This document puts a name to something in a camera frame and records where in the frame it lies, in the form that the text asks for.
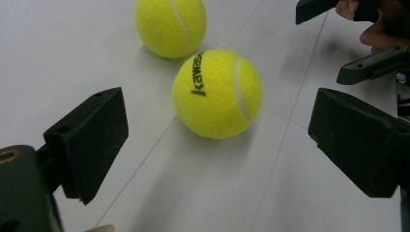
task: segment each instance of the yellow tennis ball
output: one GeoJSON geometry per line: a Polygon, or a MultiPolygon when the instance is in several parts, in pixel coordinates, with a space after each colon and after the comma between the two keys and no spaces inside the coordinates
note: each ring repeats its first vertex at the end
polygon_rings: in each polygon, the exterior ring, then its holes
{"type": "Polygon", "coordinates": [[[224,139],[244,131],[262,104],[254,66],[230,50],[208,50],[187,60],[172,86],[179,119],[194,133],[224,139]]]}
{"type": "Polygon", "coordinates": [[[148,49],[175,59],[199,47],[206,31],[206,13],[201,0],[138,0],[135,23],[148,49]]]}

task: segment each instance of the white tiled surface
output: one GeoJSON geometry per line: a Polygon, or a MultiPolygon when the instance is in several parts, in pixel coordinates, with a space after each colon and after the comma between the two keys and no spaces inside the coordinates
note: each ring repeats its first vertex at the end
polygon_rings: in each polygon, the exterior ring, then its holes
{"type": "Polygon", "coordinates": [[[239,52],[264,85],[260,115],[223,141],[176,119],[171,85],[184,60],[143,46],[134,1],[0,2],[0,147],[40,148],[42,133],[86,98],[124,91],[130,137],[97,197],[83,206],[55,193],[66,231],[400,231],[398,194],[367,198],[307,133],[319,87],[395,115],[391,78],[336,84],[340,66],[368,55],[358,41],[368,24],[331,11],[297,26],[296,0],[203,1],[198,50],[239,52]]]}

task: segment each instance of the ball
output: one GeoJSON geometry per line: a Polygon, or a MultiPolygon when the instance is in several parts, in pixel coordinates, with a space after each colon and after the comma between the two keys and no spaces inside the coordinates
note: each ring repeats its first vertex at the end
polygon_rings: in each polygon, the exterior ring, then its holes
{"type": "Polygon", "coordinates": [[[152,52],[177,59],[194,52],[206,31],[201,0],[138,0],[135,6],[138,35],[152,52]]]}
{"type": "Polygon", "coordinates": [[[172,86],[178,118],[194,133],[225,139],[244,131],[262,104],[262,84],[250,61],[230,50],[193,55],[172,86]]]}

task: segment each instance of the white tabletop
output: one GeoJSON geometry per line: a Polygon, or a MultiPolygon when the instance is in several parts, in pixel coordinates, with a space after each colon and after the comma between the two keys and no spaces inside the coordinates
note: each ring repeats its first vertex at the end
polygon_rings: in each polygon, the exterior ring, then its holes
{"type": "Polygon", "coordinates": [[[296,0],[203,2],[197,51],[237,51],[264,87],[250,128],[220,141],[176,118],[171,86],[188,57],[165,60],[144,47],[135,1],[0,1],[0,147],[38,149],[43,132],[89,96],[124,92],[130,136],[96,198],[83,206],[54,194],[66,231],[401,231],[399,192],[368,198],[307,132],[319,87],[395,115],[392,77],[336,83],[342,65],[369,54],[359,42],[369,23],[332,10],[295,25],[296,0]]]}

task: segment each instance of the white curved seam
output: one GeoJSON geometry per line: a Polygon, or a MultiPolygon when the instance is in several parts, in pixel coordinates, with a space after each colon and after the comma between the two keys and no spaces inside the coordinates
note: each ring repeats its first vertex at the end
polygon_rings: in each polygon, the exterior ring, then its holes
{"type": "Polygon", "coordinates": [[[178,13],[177,8],[175,7],[175,3],[174,0],[169,0],[169,5],[171,6],[172,12],[174,12],[175,16],[177,17],[177,19],[180,21],[181,26],[184,28],[184,32],[185,32],[185,40],[184,40],[184,44],[181,47],[181,49],[177,52],[175,52],[175,55],[180,55],[182,52],[185,51],[185,49],[188,46],[188,40],[190,39],[190,31],[188,30],[188,26],[185,23],[185,21],[181,18],[181,16],[178,13]]]}
{"type": "Polygon", "coordinates": [[[241,58],[236,58],[235,67],[234,67],[234,88],[235,88],[236,102],[239,106],[239,109],[244,114],[244,116],[248,119],[248,121],[250,121],[251,118],[248,114],[247,107],[245,106],[244,97],[242,95],[241,88],[239,86],[238,69],[239,69],[239,62],[240,61],[241,61],[241,58]]]}

